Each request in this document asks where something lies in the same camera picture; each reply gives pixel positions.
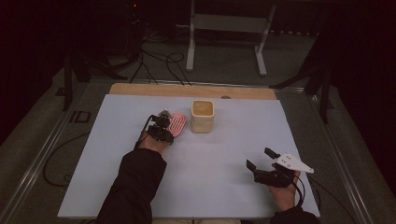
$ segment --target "person's arm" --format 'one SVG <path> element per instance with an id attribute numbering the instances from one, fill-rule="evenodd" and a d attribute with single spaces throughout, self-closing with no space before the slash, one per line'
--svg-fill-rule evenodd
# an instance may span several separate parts
<path id="1" fill-rule="evenodd" d="M 95 223 L 151 224 L 150 202 L 163 179 L 162 153 L 168 145 L 144 136 L 140 146 L 122 158 Z"/>
<path id="2" fill-rule="evenodd" d="M 295 175 L 294 183 L 297 183 L 300 172 L 295 172 Z M 292 184 L 286 188 L 268 186 L 268 189 L 274 196 L 275 204 L 279 210 L 271 218 L 271 224 L 320 224 L 315 215 L 305 212 L 301 206 L 295 206 L 296 188 Z"/>

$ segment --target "table leg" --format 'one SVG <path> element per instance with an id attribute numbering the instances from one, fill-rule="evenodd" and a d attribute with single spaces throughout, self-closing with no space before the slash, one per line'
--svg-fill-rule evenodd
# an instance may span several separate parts
<path id="1" fill-rule="evenodd" d="M 323 77 L 322 94 L 320 98 L 320 109 L 319 113 L 325 123 L 329 123 L 327 119 L 327 109 L 329 107 L 329 94 L 330 94 L 330 78 L 332 75 L 332 69 L 329 68 L 325 71 Z"/>
<path id="2" fill-rule="evenodd" d="M 192 72 L 194 67 L 194 54 L 195 54 L 195 42 L 194 42 L 194 18 L 195 18 L 195 9 L 194 9 L 195 1 L 191 0 L 191 14 L 190 14 L 190 44 L 189 44 L 189 52 L 187 53 L 187 65 L 186 70 L 188 72 Z"/>
<path id="3" fill-rule="evenodd" d="M 72 76 L 70 52 L 68 52 L 64 60 L 64 111 L 67 111 L 73 101 Z"/>
<path id="4" fill-rule="evenodd" d="M 268 17 L 265 20 L 264 29 L 262 31 L 262 41 L 260 42 L 259 46 L 256 46 L 254 48 L 257 65 L 259 66 L 259 74 L 262 77 L 267 76 L 267 70 L 265 69 L 264 58 L 262 57 L 262 49 L 264 48 L 265 40 L 267 39 L 268 33 L 270 31 L 271 22 L 274 17 L 275 10 L 276 10 L 276 6 L 271 6 L 270 13 L 268 14 Z"/>

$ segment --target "white tabletop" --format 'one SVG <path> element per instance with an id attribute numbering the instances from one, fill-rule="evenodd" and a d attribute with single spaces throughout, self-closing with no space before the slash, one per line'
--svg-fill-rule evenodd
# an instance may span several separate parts
<path id="1" fill-rule="evenodd" d="M 189 121 L 196 99 L 205 98 L 107 95 L 58 217 L 97 216 L 122 156 L 132 150 L 147 118 L 165 108 L 187 115 L 188 122 L 165 152 L 168 165 L 151 203 L 153 216 L 271 217 L 276 210 L 272 196 L 253 181 L 246 159 L 270 171 L 274 161 L 264 154 L 265 147 L 299 158 L 280 102 L 209 99 L 216 110 L 213 131 L 193 133 Z M 306 175 L 301 179 L 306 189 L 303 208 L 319 216 Z"/>

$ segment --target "gray floor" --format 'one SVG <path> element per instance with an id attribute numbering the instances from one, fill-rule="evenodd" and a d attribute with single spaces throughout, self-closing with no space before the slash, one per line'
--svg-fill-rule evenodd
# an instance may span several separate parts
<path id="1" fill-rule="evenodd" d="M 195 52 L 194 70 L 185 73 L 193 84 L 212 83 L 227 85 L 248 85 L 266 88 L 297 74 L 305 55 L 314 39 L 304 36 L 270 35 L 264 48 L 264 60 L 267 65 L 268 77 L 260 77 L 254 58 L 252 42 L 213 43 L 198 40 Z M 181 52 L 187 55 L 187 42 L 148 42 L 144 49 L 168 55 Z M 144 58 L 150 73 L 157 80 L 176 82 L 164 62 L 155 60 L 148 55 Z M 184 69 L 186 59 L 180 66 Z M 120 74 L 131 77 L 137 64 L 121 71 Z M 178 68 L 171 64 L 171 69 L 182 78 Z M 62 71 L 54 78 L 54 84 L 48 92 L 35 104 L 30 113 L 21 121 L 8 140 L 0 148 L 0 208 L 5 212 L 12 195 L 23 177 L 31 179 L 33 186 L 25 188 L 25 198 L 15 198 L 15 213 L 9 217 L 9 223 L 81 223 L 81 220 L 57 218 L 57 212 L 62 203 L 65 188 L 57 188 L 47 184 L 41 174 L 24 176 L 35 156 L 47 146 L 60 147 L 48 164 L 48 177 L 56 183 L 65 183 L 65 175 L 71 175 L 76 168 L 78 158 L 87 135 L 66 144 L 70 139 L 87 133 L 99 110 L 103 97 L 111 84 L 117 80 L 102 76 L 92 71 L 96 76 L 86 85 L 78 85 L 76 101 L 71 109 L 89 111 L 92 118 L 88 123 L 66 122 L 62 132 L 55 134 L 53 128 L 59 119 L 68 120 L 70 114 L 62 112 L 63 98 L 54 96 L 62 87 Z M 147 70 L 141 69 L 135 82 L 147 82 Z M 329 125 L 324 125 L 318 118 L 315 98 L 299 92 L 306 80 L 293 84 L 290 88 L 276 93 L 284 106 L 290 128 L 304 162 L 315 168 L 311 175 L 326 190 L 313 184 L 320 195 L 320 213 L 323 224 L 353 223 L 343 206 L 352 214 L 356 223 L 395 223 L 395 198 L 385 184 L 382 175 L 375 167 L 370 153 L 364 145 L 359 131 L 344 108 L 337 89 L 332 87 L 332 109 L 329 113 Z M 59 136 L 53 142 L 48 142 L 49 136 Z M 267 219 L 254 220 L 255 223 L 268 223 Z"/>

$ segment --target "hand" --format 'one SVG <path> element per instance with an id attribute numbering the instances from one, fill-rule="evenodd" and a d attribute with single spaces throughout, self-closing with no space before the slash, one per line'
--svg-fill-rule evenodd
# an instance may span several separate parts
<path id="1" fill-rule="evenodd" d="M 294 175 L 296 175 L 293 179 L 294 183 L 297 183 L 300 173 L 301 172 L 299 171 L 294 172 Z M 272 193 L 275 204 L 280 212 L 286 211 L 295 206 L 296 188 L 292 184 L 288 185 L 286 188 L 276 188 L 272 186 L 267 187 Z"/>
<path id="2" fill-rule="evenodd" d="M 165 149 L 170 145 L 170 143 L 164 141 L 157 141 L 147 133 L 143 133 L 142 142 L 138 146 L 138 148 L 146 148 L 153 151 L 159 152 L 161 155 L 165 151 Z"/>

